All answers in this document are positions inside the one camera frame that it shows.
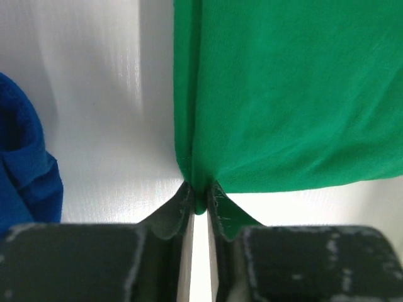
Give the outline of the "blue t shirt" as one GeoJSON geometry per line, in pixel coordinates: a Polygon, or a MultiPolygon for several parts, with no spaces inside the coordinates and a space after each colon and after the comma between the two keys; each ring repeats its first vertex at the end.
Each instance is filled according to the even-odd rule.
{"type": "Polygon", "coordinates": [[[1,235],[21,223],[58,223],[64,188],[32,103],[1,75],[1,235]]]}

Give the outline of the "green t shirt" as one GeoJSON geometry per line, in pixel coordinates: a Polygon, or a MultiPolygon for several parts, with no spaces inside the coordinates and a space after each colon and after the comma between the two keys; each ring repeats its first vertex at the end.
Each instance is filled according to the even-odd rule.
{"type": "Polygon", "coordinates": [[[175,1],[176,160],[196,192],[402,175],[401,1],[175,1]]]}

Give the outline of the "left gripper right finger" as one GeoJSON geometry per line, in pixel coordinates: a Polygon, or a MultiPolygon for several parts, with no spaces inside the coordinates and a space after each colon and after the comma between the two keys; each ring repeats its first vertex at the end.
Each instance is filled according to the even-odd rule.
{"type": "Polygon", "coordinates": [[[378,230],[264,226],[206,191],[214,301],[401,301],[402,265],[378,230]]]}

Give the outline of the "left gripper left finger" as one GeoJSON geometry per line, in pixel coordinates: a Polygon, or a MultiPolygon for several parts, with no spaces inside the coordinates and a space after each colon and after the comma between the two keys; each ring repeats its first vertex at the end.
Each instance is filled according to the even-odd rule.
{"type": "Polygon", "coordinates": [[[139,223],[14,226],[1,240],[2,301],[188,301],[195,193],[139,223]]]}

